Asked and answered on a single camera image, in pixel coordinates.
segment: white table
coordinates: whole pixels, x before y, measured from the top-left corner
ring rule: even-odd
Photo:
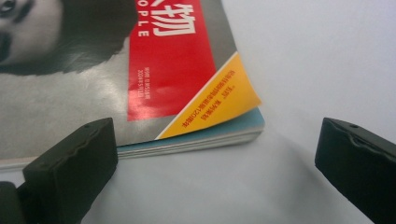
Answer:
[[[247,145],[120,161],[83,223],[372,223],[314,157],[324,117],[396,142],[396,2],[223,3],[265,132]],[[0,179],[23,182],[19,171]]]

